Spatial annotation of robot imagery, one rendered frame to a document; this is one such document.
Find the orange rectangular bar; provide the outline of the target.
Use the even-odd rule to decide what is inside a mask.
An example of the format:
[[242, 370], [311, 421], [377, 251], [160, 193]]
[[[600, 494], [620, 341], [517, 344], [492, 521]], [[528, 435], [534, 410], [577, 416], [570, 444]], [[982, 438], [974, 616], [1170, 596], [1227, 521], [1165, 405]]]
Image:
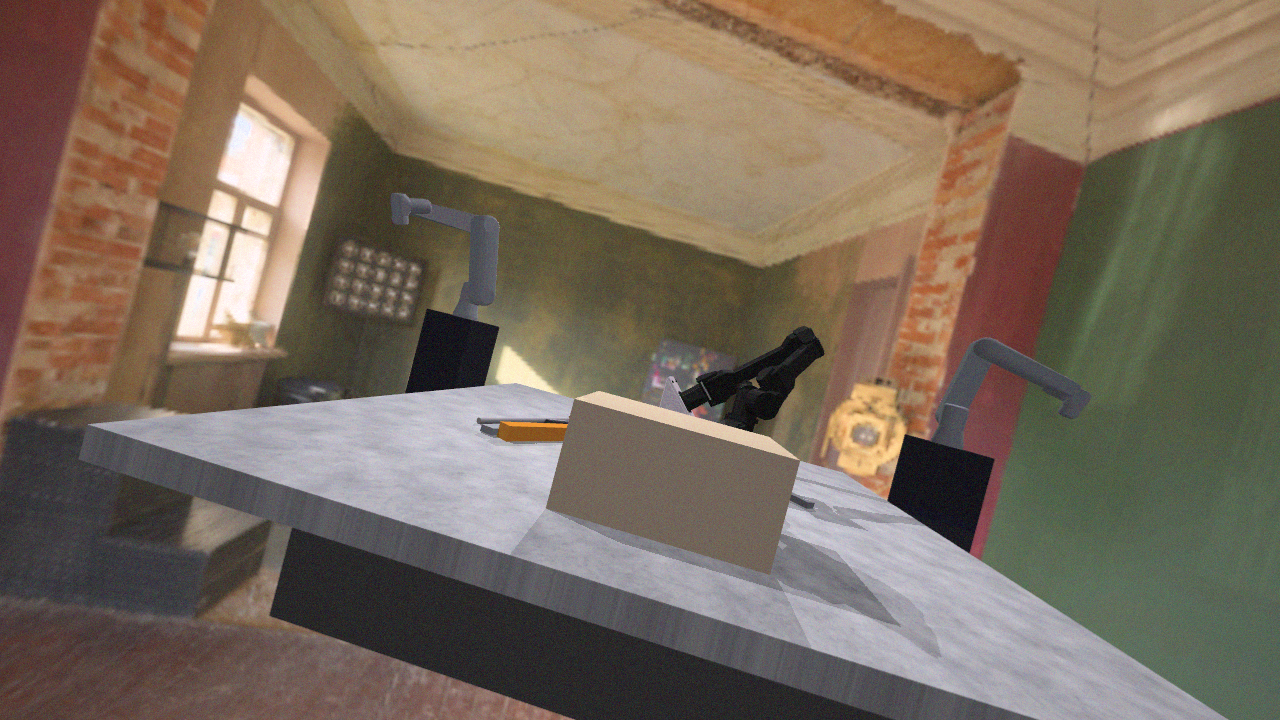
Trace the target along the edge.
[[568, 424], [500, 421], [497, 437], [504, 441], [563, 441]]

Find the tan rectangular box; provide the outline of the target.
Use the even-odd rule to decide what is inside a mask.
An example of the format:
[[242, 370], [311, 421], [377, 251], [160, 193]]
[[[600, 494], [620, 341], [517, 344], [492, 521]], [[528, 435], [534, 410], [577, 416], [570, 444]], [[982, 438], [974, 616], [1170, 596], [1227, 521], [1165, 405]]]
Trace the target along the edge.
[[749, 430], [573, 398], [547, 509], [771, 575], [800, 460]]

